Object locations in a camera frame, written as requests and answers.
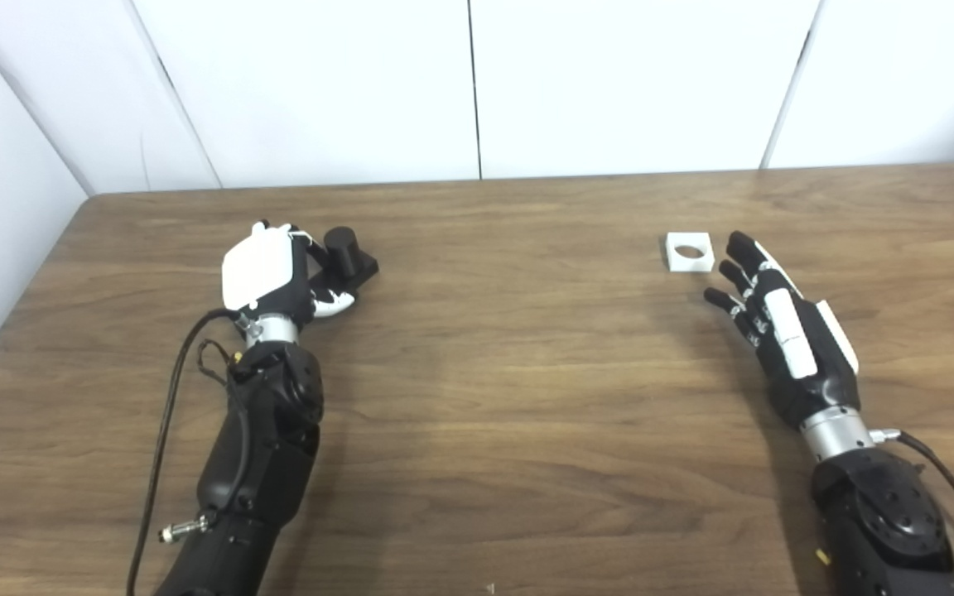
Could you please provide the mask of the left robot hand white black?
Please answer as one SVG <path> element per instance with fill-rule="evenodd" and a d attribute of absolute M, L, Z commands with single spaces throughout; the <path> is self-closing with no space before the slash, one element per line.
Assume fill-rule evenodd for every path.
<path fill-rule="evenodd" d="M 354 293 L 333 286 L 330 252 L 295 225 L 258 220 L 248 237 L 224 254 L 223 308 L 249 320 L 281 316 L 296 327 L 351 309 Z"/>

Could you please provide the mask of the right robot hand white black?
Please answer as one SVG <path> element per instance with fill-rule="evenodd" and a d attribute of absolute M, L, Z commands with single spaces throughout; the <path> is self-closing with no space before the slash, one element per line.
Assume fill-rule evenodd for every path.
<path fill-rule="evenodd" d="M 773 410 L 792 427 L 828 410 L 858 411 L 859 359 L 825 300 L 811 301 L 758 241 L 734 231 L 719 273 L 737 288 L 705 289 L 754 349 Z"/>

